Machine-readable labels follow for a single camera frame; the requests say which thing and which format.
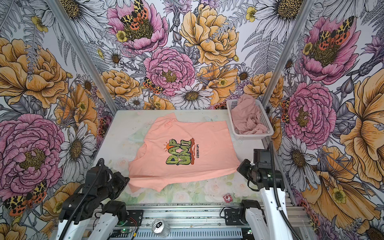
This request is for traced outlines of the white plastic laundry basket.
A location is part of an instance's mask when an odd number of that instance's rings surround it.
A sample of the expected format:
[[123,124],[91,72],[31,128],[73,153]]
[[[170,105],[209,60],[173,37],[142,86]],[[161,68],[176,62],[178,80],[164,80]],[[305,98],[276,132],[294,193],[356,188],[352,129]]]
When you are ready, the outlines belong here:
[[274,129],[262,103],[248,95],[226,102],[231,129],[237,140],[262,140]]

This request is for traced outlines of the peach graphic t-shirt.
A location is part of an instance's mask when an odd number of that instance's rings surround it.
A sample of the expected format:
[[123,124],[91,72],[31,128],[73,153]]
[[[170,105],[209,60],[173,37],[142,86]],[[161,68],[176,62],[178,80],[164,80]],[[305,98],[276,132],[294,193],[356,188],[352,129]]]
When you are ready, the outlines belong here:
[[239,165],[227,122],[180,122],[171,113],[155,120],[129,163],[129,188],[160,192],[233,174]]

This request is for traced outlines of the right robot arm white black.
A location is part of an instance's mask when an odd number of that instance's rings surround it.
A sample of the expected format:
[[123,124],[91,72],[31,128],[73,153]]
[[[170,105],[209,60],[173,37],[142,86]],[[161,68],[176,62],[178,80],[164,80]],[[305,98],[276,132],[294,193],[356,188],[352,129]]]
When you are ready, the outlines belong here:
[[254,149],[253,161],[245,159],[238,172],[250,190],[261,194],[262,203],[242,200],[241,222],[250,226],[255,240],[293,240],[300,237],[288,219],[283,175],[276,169],[273,149]]

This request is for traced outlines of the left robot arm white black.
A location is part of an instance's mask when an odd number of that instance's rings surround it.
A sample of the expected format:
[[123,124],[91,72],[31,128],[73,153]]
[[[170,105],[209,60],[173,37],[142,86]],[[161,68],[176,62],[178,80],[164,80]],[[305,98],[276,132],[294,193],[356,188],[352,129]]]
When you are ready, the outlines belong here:
[[80,240],[90,224],[91,218],[101,203],[101,215],[90,240],[109,240],[113,229],[128,220],[126,204],[117,201],[130,178],[120,172],[112,172],[100,159],[97,165],[86,173],[85,182],[62,205],[59,215],[56,240]]

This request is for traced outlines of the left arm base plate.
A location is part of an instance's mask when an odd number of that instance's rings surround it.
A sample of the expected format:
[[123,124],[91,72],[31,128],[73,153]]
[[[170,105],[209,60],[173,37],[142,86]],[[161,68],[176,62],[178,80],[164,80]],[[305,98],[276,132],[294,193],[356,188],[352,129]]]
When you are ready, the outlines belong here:
[[128,218],[119,221],[117,227],[140,227],[143,221],[143,210],[127,210]]

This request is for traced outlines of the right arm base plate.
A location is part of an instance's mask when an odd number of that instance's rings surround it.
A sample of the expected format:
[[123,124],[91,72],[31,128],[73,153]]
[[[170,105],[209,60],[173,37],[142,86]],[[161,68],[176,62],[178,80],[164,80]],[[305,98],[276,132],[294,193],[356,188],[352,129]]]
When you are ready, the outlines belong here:
[[241,218],[240,210],[235,208],[223,208],[220,217],[225,221],[226,226],[246,226],[245,219]]

